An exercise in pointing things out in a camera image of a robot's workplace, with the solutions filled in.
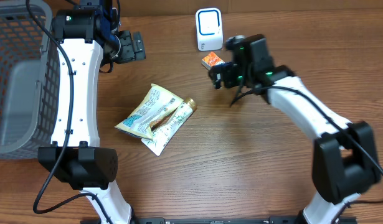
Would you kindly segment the cream wet wipes pack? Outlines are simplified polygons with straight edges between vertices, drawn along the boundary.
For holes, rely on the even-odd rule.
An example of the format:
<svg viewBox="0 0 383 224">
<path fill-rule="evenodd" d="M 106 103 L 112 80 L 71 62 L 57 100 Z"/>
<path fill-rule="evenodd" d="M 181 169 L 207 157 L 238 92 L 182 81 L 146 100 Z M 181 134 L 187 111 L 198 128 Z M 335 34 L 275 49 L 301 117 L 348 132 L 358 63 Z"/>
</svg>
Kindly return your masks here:
<svg viewBox="0 0 383 224">
<path fill-rule="evenodd" d="M 143 101 L 115 128 L 136 138 L 152 139 L 152 127 L 176 110 L 182 102 L 179 96 L 153 83 Z"/>
</svg>

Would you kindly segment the orange tissue pack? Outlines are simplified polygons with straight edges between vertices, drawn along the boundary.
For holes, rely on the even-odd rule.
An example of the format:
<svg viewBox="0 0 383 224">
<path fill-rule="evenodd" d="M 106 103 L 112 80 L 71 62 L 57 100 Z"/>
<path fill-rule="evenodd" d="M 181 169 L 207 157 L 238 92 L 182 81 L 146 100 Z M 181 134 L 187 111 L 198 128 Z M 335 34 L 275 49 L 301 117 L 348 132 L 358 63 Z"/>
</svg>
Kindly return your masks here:
<svg viewBox="0 0 383 224">
<path fill-rule="evenodd" d="M 201 60 L 201 64 L 208 70 L 213 66 L 225 63 L 215 52 L 210 52 Z"/>
</svg>

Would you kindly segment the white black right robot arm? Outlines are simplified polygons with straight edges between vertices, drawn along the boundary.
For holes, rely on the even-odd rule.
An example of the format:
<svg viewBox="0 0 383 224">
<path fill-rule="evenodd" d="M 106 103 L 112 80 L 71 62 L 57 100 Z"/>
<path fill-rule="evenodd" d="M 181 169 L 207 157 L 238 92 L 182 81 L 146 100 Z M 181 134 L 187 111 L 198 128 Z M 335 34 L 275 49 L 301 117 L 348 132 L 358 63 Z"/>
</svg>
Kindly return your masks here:
<svg viewBox="0 0 383 224">
<path fill-rule="evenodd" d="M 371 127 L 331 111 L 287 66 L 261 69 L 228 62 L 213 66 L 208 76 L 216 89 L 246 86 L 312 140 L 316 193 L 292 223 L 340 223 L 343 211 L 379 183 L 383 171 Z"/>
</svg>

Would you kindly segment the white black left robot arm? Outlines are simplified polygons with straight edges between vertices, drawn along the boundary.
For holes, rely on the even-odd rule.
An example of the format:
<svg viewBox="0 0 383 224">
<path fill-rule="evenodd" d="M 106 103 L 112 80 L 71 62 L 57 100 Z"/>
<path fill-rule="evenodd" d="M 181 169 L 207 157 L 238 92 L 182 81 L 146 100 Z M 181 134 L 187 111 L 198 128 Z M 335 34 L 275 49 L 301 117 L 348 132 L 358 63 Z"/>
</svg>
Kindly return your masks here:
<svg viewBox="0 0 383 224">
<path fill-rule="evenodd" d="M 101 147 L 97 128 L 101 67 L 136 60 L 131 35 L 120 30 L 120 3 L 80 1 L 59 10 L 45 33 L 59 54 L 60 83 L 50 145 L 39 148 L 38 161 L 50 179 L 89 200 L 98 223 L 136 223 L 116 183 L 117 153 Z"/>
</svg>

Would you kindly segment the white tube gold cap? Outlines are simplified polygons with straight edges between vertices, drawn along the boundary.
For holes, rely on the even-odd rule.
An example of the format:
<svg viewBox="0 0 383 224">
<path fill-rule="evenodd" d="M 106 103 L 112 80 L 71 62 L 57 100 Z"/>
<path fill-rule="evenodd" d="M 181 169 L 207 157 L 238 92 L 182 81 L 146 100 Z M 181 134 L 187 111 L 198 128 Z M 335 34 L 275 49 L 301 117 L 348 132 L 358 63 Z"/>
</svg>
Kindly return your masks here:
<svg viewBox="0 0 383 224">
<path fill-rule="evenodd" d="M 197 109 L 197 104 L 192 98 L 186 98 L 164 125 L 153 131 L 153 139 L 142 139 L 141 142 L 156 156 L 160 156 L 172 137 L 179 128 Z"/>
</svg>

